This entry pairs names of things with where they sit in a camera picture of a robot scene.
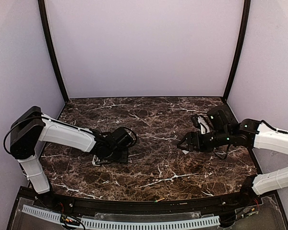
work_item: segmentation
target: marble table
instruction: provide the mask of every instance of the marble table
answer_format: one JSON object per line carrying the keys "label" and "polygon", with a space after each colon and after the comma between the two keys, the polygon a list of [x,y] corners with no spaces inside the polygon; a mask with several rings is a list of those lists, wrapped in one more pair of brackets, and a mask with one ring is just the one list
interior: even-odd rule
{"label": "marble table", "polygon": [[148,201],[237,192],[247,176],[256,174],[245,148],[231,147],[221,161],[212,152],[184,154],[176,147],[185,133],[195,131],[192,114],[205,115],[221,104],[218,97],[71,99],[60,121],[102,132],[126,126],[139,141],[130,149],[128,164],[96,167],[91,154],[53,143],[41,163],[54,191],[68,196]]}

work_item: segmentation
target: brown marble surface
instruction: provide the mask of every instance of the brown marble surface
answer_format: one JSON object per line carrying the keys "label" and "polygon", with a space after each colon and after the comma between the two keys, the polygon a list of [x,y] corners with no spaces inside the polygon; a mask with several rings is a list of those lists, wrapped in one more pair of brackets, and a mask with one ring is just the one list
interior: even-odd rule
{"label": "brown marble surface", "polygon": [[95,167],[89,153],[52,143],[41,163],[54,191],[69,196],[148,201],[236,192],[256,173],[246,149],[231,147],[221,161],[213,153],[184,154],[176,148],[185,133],[195,131],[190,116],[220,104],[219,98],[203,97],[72,99],[61,121],[102,132],[126,126],[138,134],[129,163]]}

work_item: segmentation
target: robotic arm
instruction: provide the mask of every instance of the robotic arm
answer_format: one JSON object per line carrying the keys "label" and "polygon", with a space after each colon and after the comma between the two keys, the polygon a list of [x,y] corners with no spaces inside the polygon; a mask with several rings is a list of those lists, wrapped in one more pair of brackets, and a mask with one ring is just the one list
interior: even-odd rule
{"label": "robotic arm", "polygon": [[[207,112],[213,126],[201,115],[191,120],[201,131],[189,132],[177,144],[184,151],[213,151],[224,145],[269,149],[288,154],[288,132],[274,128],[265,121],[245,119],[238,123],[226,105],[217,106]],[[266,192],[288,187],[288,167],[275,172],[249,176],[240,193],[250,198]]]}
{"label": "robotic arm", "polygon": [[[9,134],[11,134],[10,151],[5,147]],[[111,162],[126,163],[128,149],[135,145],[137,136],[126,127],[119,127],[112,133],[100,133],[72,126],[42,114],[39,107],[33,106],[13,123],[5,136],[4,148],[20,163],[35,191],[44,194],[50,191],[50,184],[34,151],[38,141],[57,143],[90,152],[94,156],[95,165],[101,165]]]}

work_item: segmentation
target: black post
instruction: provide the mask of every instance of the black post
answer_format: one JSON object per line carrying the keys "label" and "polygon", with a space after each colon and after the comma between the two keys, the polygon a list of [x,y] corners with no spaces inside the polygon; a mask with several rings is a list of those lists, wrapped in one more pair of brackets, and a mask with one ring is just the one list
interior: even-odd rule
{"label": "black post", "polygon": [[50,34],[50,29],[49,29],[49,24],[48,24],[48,19],[47,19],[47,12],[46,12],[46,7],[45,7],[45,0],[38,0],[38,6],[39,6],[40,18],[42,20],[44,35],[45,35],[46,44],[48,47],[48,52],[50,55],[52,67],[53,67],[54,73],[56,75],[62,97],[63,97],[65,103],[67,103],[69,101],[69,97],[67,95],[67,91],[66,91],[66,88],[65,88],[65,85],[63,82],[63,78],[62,78],[62,75],[60,72],[56,53],[54,51],[54,47],[53,47],[53,43],[52,43],[52,39],[51,39],[51,34]]}
{"label": "black post", "polygon": [[240,31],[239,31],[238,41],[237,41],[237,47],[236,47],[234,59],[233,59],[232,65],[231,65],[227,85],[226,85],[224,95],[222,98],[223,101],[227,101],[231,87],[232,87],[232,83],[234,82],[234,78],[236,75],[236,71],[237,71],[237,67],[238,67],[238,63],[239,63],[239,59],[240,59],[240,54],[241,54],[241,50],[242,50],[242,46],[243,46],[244,36],[245,36],[245,32],[246,32],[246,26],[248,23],[250,5],[251,5],[251,0],[244,0],[243,14],[242,14]]}

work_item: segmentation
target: white wall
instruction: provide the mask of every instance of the white wall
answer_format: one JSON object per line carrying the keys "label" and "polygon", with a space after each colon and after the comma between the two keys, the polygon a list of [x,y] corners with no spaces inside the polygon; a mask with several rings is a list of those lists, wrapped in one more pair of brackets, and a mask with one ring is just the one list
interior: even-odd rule
{"label": "white wall", "polygon": [[0,230],[6,229],[19,186],[27,185],[17,161],[3,150],[4,135],[32,105],[56,117],[63,104],[37,0],[0,0]]}
{"label": "white wall", "polygon": [[[251,2],[237,74],[228,100],[237,118],[265,119],[288,130],[288,0]],[[288,166],[288,156],[256,151],[263,172]],[[279,190],[288,217],[288,188]]]}
{"label": "white wall", "polygon": [[243,0],[47,0],[71,98],[221,96]]}

